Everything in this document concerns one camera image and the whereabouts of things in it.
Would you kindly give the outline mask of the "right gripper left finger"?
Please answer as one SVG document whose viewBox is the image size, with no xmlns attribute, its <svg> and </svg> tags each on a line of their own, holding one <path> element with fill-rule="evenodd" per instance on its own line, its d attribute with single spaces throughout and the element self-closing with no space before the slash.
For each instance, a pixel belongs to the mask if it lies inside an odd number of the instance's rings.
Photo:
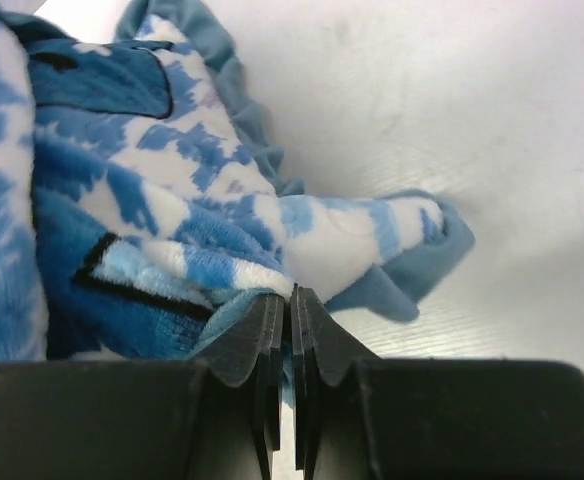
<svg viewBox="0 0 584 480">
<path fill-rule="evenodd" d="M 0 479 L 267 479 L 285 303 L 189 361 L 0 365 Z"/>
</svg>

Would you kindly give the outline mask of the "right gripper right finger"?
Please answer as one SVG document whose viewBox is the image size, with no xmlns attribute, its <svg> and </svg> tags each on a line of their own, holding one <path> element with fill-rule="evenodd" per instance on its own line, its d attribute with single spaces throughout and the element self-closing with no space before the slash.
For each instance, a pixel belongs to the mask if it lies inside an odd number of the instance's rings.
<svg viewBox="0 0 584 480">
<path fill-rule="evenodd" d="M 381 358 L 316 294 L 290 300 L 295 465 L 307 479 L 584 479 L 584 373 Z"/>
</svg>

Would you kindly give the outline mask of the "blue white plush pillowcase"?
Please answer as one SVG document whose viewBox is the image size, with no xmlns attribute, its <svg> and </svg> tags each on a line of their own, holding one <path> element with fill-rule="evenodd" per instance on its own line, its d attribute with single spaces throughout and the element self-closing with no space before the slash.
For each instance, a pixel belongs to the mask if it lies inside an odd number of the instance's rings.
<svg viewBox="0 0 584 480">
<path fill-rule="evenodd" d="M 0 8 L 0 362 L 182 360 L 262 293 L 409 321 L 472 247 L 420 191 L 319 198 L 199 1 L 134 1 L 113 42 Z"/>
</svg>

